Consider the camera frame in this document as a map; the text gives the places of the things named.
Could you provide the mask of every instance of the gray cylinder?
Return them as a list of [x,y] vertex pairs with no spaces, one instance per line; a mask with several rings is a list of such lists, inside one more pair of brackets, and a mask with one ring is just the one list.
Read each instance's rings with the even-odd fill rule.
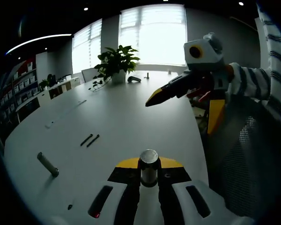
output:
[[43,164],[43,166],[49,170],[49,172],[52,174],[53,177],[57,177],[59,174],[59,171],[56,167],[54,167],[47,158],[43,155],[42,152],[38,153],[37,159]]
[[157,183],[158,154],[155,150],[147,149],[140,155],[141,183],[153,187]]

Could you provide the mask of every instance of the green leaves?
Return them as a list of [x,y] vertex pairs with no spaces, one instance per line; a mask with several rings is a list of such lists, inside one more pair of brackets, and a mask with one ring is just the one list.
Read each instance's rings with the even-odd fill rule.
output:
[[95,65],[95,67],[94,67],[95,69],[99,69],[99,68],[101,68],[101,64],[98,64],[98,65]]
[[[135,70],[136,62],[133,60],[140,60],[140,58],[134,57],[133,52],[137,52],[136,49],[133,49],[130,45],[125,47],[119,45],[117,50],[109,47],[106,47],[106,49],[106,52],[98,55],[98,59],[100,59],[102,63],[94,67],[98,70],[99,75],[95,76],[93,79],[103,78],[103,81],[106,82],[109,81],[114,74],[119,73],[120,70],[124,70],[125,72],[132,72]],[[102,85],[103,81],[100,83],[101,81],[94,82],[94,85]]]
[[139,57],[132,57],[131,60],[140,60]]

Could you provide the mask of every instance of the window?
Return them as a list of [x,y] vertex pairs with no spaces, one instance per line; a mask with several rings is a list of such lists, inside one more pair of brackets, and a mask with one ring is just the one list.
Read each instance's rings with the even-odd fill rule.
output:
[[141,64],[185,65],[184,7],[160,4],[122,11],[119,42],[139,50]]
[[98,20],[74,34],[72,42],[73,74],[92,68],[101,63],[102,19]]

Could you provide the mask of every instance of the white table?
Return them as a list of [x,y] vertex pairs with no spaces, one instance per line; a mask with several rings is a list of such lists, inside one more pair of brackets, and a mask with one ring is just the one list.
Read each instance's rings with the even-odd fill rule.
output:
[[[138,74],[143,78],[147,71]],[[92,224],[88,208],[73,215],[67,206],[73,203],[73,210],[75,205],[89,207],[88,194],[97,184],[107,181],[120,161],[138,157],[145,149],[177,160],[192,180],[208,184],[199,129],[188,99],[175,97],[145,107],[153,91],[175,76],[150,71],[150,79],[141,83],[110,83],[96,92],[88,90],[92,82],[84,83],[38,108],[14,129],[5,143],[7,171],[21,198],[41,221],[57,224],[77,217],[79,224]],[[87,101],[50,129],[45,127],[83,100]],[[90,133],[100,137],[89,148],[80,147]],[[37,160],[39,152],[59,169],[57,178]],[[141,186],[134,224],[162,224],[157,194],[158,186]]]

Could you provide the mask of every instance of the black mesh chair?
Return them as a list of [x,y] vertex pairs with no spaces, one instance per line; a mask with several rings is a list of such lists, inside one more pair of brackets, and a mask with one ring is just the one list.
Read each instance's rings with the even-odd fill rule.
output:
[[281,194],[281,126],[261,103],[231,96],[205,155],[210,188],[235,214],[259,219]]

